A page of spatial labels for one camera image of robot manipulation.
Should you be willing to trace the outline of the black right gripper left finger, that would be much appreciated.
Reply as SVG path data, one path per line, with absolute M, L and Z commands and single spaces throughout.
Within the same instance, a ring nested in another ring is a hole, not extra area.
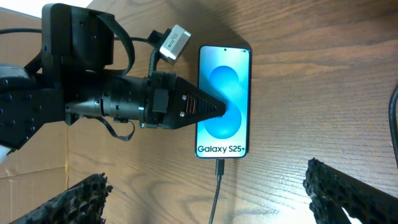
M 107 181 L 105 173 L 92 174 L 13 223 L 104 224 L 103 209 L 113 189 Z

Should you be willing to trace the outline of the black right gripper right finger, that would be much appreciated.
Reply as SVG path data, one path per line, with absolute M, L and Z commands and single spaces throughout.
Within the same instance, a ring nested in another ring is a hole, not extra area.
M 317 223 L 397 223 L 397 198 L 318 159 L 308 161 L 303 187 Z

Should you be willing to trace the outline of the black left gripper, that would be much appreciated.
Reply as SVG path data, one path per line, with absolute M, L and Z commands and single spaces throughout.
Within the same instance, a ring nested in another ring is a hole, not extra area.
M 224 102 L 207 94 L 175 73 L 153 71 L 147 77 L 144 124 L 146 128 L 172 127 L 169 104 L 175 91 L 175 128 L 182 128 L 210 118 L 222 117 Z

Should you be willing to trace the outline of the blue Galaxy smartphone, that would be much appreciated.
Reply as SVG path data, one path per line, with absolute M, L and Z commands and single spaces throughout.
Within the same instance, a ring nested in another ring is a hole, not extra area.
M 202 45 L 198 87 L 226 106 L 224 115 L 196 125 L 201 159 L 243 158 L 249 150 L 252 52 L 243 47 Z

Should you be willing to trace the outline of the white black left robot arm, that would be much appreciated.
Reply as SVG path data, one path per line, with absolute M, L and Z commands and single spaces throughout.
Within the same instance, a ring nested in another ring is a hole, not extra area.
M 103 124 L 139 122 L 142 128 L 178 129 L 223 116 L 225 104 L 174 73 L 157 70 L 174 62 L 190 38 L 180 26 L 153 31 L 148 75 L 112 70 L 114 42 L 136 56 L 134 38 L 112 14 L 67 4 L 46 4 L 39 29 L 40 52 L 25 66 L 1 65 L 1 154 L 19 150 L 44 124 L 80 118 Z

